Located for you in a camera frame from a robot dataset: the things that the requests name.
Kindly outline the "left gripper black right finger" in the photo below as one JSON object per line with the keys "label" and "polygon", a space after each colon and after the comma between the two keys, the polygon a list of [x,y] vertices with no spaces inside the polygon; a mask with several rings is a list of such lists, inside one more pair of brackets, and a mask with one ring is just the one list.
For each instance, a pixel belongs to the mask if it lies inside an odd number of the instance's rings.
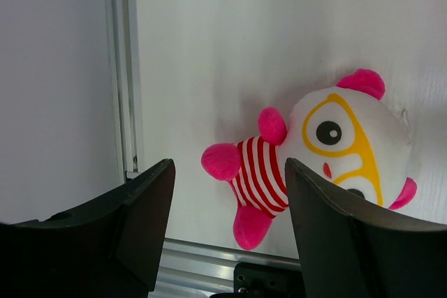
{"label": "left gripper black right finger", "polygon": [[446,226],[384,209],[285,164],[308,297],[445,297]]}

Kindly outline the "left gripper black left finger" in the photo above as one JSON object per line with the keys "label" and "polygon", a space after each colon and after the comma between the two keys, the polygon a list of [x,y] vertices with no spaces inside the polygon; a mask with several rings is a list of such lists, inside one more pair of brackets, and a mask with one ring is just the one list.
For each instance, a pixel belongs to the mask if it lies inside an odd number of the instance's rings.
{"label": "left gripper black left finger", "polygon": [[146,297],[156,278],[175,185],[164,159],[45,221],[1,225],[2,297]]}

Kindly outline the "white plush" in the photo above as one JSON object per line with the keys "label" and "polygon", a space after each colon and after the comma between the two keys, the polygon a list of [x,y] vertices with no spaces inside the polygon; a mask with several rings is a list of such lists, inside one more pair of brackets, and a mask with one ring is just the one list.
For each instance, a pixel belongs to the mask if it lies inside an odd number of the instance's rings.
{"label": "white plush", "polygon": [[317,175],[369,202],[401,209],[415,197],[409,176],[409,132],[384,104],[386,85],[360,68],[335,86],[301,98],[289,118],[273,108],[258,116],[259,134],[204,150],[201,164],[237,200],[233,235],[255,249],[289,206],[285,163],[294,158]]}

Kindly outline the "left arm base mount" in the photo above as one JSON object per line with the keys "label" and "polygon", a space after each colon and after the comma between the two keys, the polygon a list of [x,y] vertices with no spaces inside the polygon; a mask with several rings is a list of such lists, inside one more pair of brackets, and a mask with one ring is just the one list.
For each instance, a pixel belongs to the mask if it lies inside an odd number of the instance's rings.
{"label": "left arm base mount", "polygon": [[301,271],[241,262],[233,271],[233,291],[211,298],[305,298]]}

